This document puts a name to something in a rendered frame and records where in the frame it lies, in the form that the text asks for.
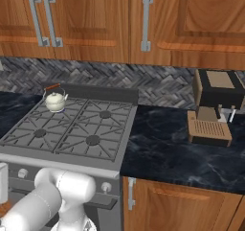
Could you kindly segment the wooden base cupboard door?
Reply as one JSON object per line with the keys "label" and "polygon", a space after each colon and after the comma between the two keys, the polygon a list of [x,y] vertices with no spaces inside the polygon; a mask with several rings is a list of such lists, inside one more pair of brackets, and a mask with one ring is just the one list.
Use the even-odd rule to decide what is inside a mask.
{"label": "wooden base cupboard door", "polygon": [[227,231],[245,231],[245,196],[241,199]]}
{"label": "wooden base cupboard door", "polygon": [[128,210],[123,181],[124,231],[227,231],[242,195],[136,179]]}

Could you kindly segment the black and tan coffee machine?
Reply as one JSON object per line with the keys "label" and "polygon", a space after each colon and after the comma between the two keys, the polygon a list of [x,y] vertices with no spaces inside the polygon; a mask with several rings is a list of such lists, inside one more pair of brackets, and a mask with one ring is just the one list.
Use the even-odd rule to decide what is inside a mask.
{"label": "black and tan coffee machine", "polygon": [[189,141],[228,147],[228,123],[245,105],[245,86],[235,71],[196,69],[192,84],[196,109],[188,112]]}

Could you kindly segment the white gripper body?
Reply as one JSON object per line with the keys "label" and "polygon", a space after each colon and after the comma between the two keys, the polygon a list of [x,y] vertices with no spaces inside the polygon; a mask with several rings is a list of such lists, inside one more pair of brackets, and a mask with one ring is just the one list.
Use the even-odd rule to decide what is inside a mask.
{"label": "white gripper body", "polygon": [[8,201],[9,168],[7,163],[0,163],[0,204]]}

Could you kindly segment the grey gas stove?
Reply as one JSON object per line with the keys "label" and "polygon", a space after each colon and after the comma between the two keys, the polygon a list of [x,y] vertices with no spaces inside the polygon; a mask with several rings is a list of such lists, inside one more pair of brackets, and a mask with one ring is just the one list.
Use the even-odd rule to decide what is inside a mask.
{"label": "grey gas stove", "polygon": [[[11,204],[34,189],[43,168],[92,176],[95,194],[116,197],[112,210],[84,206],[98,231],[123,231],[123,180],[120,169],[137,111],[136,89],[62,84],[68,94],[62,112],[52,113],[40,101],[0,138],[0,161],[9,165]],[[18,171],[26,169],[26,178]],[[103,182],[112,190],[105,194]]]}

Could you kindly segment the wide wooden wall cupboard door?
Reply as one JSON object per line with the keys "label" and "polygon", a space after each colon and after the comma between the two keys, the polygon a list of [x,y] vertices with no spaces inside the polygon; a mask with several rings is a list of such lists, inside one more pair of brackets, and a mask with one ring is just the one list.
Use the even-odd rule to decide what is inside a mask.
{"label": "wide wooden wall cupboard door", "polygon": [[141,50],[143,0],[131,0],[130,61],[245,71],[245,0],[153,0],[149,52]]}

